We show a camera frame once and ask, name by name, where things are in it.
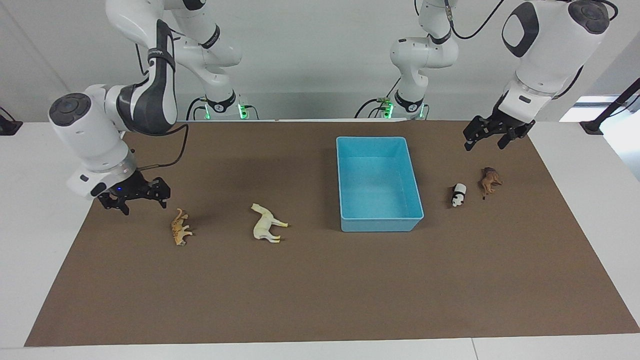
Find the panda figurine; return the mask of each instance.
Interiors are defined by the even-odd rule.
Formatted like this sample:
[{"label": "panda figurine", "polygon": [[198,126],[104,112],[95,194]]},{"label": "panda figurine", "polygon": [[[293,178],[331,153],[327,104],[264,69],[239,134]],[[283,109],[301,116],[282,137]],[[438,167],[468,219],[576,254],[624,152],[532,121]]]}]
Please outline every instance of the panda figurine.
[{"label": "panda figurine", "polygon": [[456,184],[453,187],[453,197],[451,198],[451,205],[454,208],[462,206],[465,203],[465,195],[467,194],[467,186],[464,184]]}]

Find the animal figurine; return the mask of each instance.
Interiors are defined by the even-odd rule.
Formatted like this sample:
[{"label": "animal figurine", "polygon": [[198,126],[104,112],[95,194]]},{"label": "animal figurine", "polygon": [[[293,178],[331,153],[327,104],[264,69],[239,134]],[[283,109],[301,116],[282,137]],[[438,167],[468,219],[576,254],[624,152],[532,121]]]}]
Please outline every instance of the animal figurine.
[{"label": "animal figurine", "polygon": [[273,214],[269,210],[263,208],[258,204],[251,205],[251,209],[262,215],[262,217],[260,217],[260,220],[258,220],[258,224],[255,224],[255,227],[253,228],[253,237],[258,240],[267,239],[270,243],[279,243],[280,237],[273,236],[269,232],[269,229],[272,225],[288,227],[289,224],[276,220],[276,218],[273,217]]},{"label": "animal figurine", "polygon": [[467,194],[467,186],[464,184],[456,184],[453,187],[453,197],[451,198],[451,205],[454,208],[462,206],[465,203],[465,195]]},{"label": "animal figurine", "polygon": [[183,214],[182,209],[178,209],[178,216],[173,219],[171,222],[171,230],[173,231],[173,239],[175,240],[175,244],[178,246],[185,246],[187,242],[184,241],[185,236],[193,235],[191,231],[186,231],[189,229],[189,226],[182,226],[182,223],[189,218],[189,215],[186,213]]},{"label": "animal figurine", "polygon": [[484,177],[480,181],[480,184],[484,189],[484,194],[482,196],[482,199],[484,200],[488,194],[495,192],[495,190],[492,188],[492,185],[502,185],[502,180],[500,180],[500,175],[498,175],[498,172],[495,171],[495,169],[492,167],[484,168],[483,174]]}]

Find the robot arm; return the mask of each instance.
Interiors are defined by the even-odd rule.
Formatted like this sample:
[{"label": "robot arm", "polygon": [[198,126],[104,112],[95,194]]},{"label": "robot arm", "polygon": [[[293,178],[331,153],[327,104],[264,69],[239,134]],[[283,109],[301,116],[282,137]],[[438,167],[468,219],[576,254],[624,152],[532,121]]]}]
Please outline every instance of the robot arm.
[{"label": "robot arm", "polygon": [[466,149],[495,134],[504,134],[500,149],[523,138],[538,112],[596,51],[608,27],[607,8],[594,0],[531,0],[518,6],[502,39],[520,66],[493,113],[487,119],[476,116],[465,128]]},{"label": "robot arm", "polygon": [[[208,3],[106,1],[112,25],[129,40],[149,48],[148,78],[129,86],[92,85],[83,93],[59,98],[51,106],[49,120],[55,132],[81,160],[80,168],[67,181],[73,192],[87,199],[98,197],[105,208],[120,209],[126,215],[127,200],[152,199],[166,207],[169,186],[160,177],[145,180],[121,134],[134,131],[163,135],[174,125],[176,61],[199,76],[207,100],[211,96],[212,102],[227,101],[222,113],[239,101],[221,70],[220,78],[210,75],[219,67],[237,64],[241,53],[232,39],[221,36],[211,19],[211,9],[206,7]],[[173,31],[162,20],[165,10],[174,12],[186,33],[179,39],[174,40]],[[181,41],[180,46],[175,47],[174,41]],[[229,100],[230,94],[234,95],[233,101]]]},{"label": "robot arm", "polygon": [[[450,1],[455,6],[457,0]],[[424,0],[419,17],[424,38],[402,38],[391,48],[391,61],[400,70],[398,91],[391,98],[395,117],[419,117],[429,84],[425,69],[450,67],[458,59],[444,0]]]}]

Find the brown mat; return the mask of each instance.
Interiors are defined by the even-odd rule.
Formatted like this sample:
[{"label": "brown mat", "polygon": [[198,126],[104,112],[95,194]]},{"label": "brown mat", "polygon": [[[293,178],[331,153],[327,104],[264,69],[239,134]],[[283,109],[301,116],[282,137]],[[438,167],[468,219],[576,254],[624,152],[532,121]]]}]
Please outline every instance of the brown mat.
[{"label": "brown mat", "polygon": [[[639,332],[532,143],[463,148],[462,122],[194,124],[151,170],[169,208],[93,204],[26,346],[391,340]],[[425,219],[342,233],[337,136],[404,136]],[[129,135],[140,165],[181,136]],[[481,168],[504,186],[482,200]],[[450,187],[468,186],[462,208]],[[253,202],[289,222],[254,240]],[[173,243],[175,208],[196,236]]]}]

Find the blue plastic bin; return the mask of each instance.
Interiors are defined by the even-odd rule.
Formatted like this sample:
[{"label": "blue plastic bin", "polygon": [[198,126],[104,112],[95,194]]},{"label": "blue plastic bin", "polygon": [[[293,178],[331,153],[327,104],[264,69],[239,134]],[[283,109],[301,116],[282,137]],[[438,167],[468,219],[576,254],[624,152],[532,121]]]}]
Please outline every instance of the blue plastic bin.
[{"label": "blue plastic bin", "polygon": [[411,231],[424,218],[404,138],[342,136],[336,145],[342,231]]}]

